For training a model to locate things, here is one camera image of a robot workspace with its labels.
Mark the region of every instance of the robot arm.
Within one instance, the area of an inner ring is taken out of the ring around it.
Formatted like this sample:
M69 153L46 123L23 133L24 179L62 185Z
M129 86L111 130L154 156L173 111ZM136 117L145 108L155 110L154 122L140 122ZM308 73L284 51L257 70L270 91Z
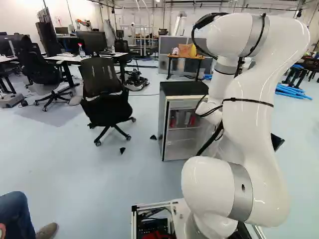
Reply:
M289 196L270 137L274 92L279 78L307 50L307 27L295 19L236 13L205 27L207 48L219 55L203 114L221 121L224 136L212 157L189 159L182 192L198 229L208 238L227 237L237 221L280 225L289 214ZM238 57L256 65L234 78Z
M81 29L81 25L86 26L88 30L92 31L92 25L90 20L80 20L80 19L76 19L75 20L75 24L76 24L76 30L79 31Z

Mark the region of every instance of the shoe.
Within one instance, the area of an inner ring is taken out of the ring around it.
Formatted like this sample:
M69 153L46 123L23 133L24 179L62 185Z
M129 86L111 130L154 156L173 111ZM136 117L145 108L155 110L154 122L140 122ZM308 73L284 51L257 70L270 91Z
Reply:
M35 235L36 239L52 239L58 230L57 223L50 223L42 227Z

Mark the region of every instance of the red component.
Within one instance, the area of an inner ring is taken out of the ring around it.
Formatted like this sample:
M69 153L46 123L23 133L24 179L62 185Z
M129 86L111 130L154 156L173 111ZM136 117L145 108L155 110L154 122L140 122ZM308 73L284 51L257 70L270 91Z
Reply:
M161 235L159 231L146 234L142 239L172 239L171 235Z
M176 124L176 119L174 116L170 117L170 121L169 121L169 127L170 128L174 128Z
M192 115L189 119L189 126L195 125L196 116Z

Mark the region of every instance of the metal cabinet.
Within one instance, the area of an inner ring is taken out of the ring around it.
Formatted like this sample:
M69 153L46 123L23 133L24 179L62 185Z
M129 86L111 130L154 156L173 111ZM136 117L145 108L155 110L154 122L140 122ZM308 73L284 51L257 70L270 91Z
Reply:
M202 146L207 123L195 114L208 93L202 82L161 82L158 139L162 161L188 159Z

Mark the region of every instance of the person's leg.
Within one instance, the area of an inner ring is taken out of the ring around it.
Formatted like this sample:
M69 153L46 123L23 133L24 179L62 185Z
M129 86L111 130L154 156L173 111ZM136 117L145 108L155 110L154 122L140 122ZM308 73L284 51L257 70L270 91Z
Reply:
M22 192L0 197L0 223L6 227L5 239L35 239L27 198Z

